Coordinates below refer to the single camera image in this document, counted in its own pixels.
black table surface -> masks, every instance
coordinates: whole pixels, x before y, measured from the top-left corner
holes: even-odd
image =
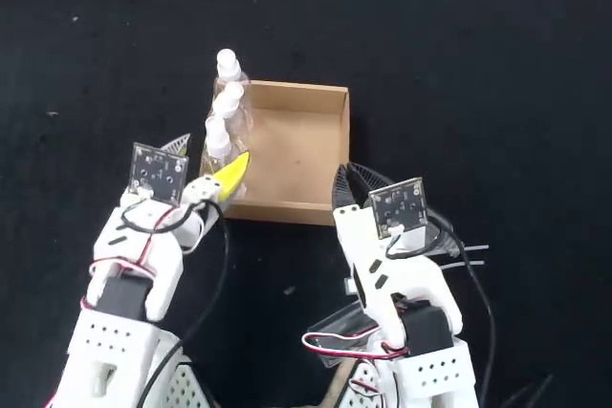
[[[606,400],[610,0],[0,0],[0,15],[1,406],[53,393],[131,143],[202,132],[224,47],[258,79],[348,86],[351,159],[423,176],[463,240],[491,245],[490,406],[548,374],[539,406]],[[351,301],[335,231],[230,230],[225,293],[187,353],[224,406],[320,401],[332,373],[299,338]],[[169,330],[206,304],[221,247],[214,231],[186,259]],[[463,270],[447,279],[480,376],[482,305]]]

plastic bottle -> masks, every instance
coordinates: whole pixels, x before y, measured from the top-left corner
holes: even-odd
[[[224,90],[212,101],[212,114],[225,121],[231,143],[240,153],[249,150],[249,125],[247,114],[240,101],[245,94],[243,86],[230,81]]]
[[[225,48],[217,54],[217,77],[214,79],[213,98],[216,98],[229,82],[236,81],[244,89],[240,105],[244,110],[249,130],[252,129],[251,80],[242,72],[236,53]]]
[[[206,121],[207,137],[204,141],[204,172],[214,174],[236,158],[239,152],[231,144],[225,122],[220,117],[208,117]]]

circuit board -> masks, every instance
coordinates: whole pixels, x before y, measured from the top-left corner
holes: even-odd
[[[371,191],[379,239],[391,236],[389,228],[403,225],[409,231],[427,225],[423,179],[418,177]]]
[[[128,190],[139,187],[153,191],[153,199],[178,206],[185,187],[188,157],[134,142]]]

cardboard box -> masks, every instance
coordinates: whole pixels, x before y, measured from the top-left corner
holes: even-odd
[[[235,219],[332,225],[332,187],[348,162],[347,88],[254,81],[247,194]]]

robotic hand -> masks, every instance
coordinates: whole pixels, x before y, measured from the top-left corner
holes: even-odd
[[[208,315],[224,274],[183,340],[153,323],[168,310],[184,255],[199,245],[242,181],[249,153],[183,189],[187,158],[178,154],[187,140],[160,150],[135,144],[130,185],[94,245],[92,279],[48,407],[209,407],[191,368],[181,365],[189,362],[181,347]]]
[[[461,253],[471,267],[451,225],[426,207],[422,180],[393,183],[363,166],[341,165],[333,208],[351,269],[347,290],[360,302],[312,328],[303,344],[327,363],[359,359],[344,398],[357,394],[363,407],[380,406],[381,398],[398,408],[477,408],[470,350],[456,336],[461,312],[427,255]],[[354,405],[348,400],[338,406]]]

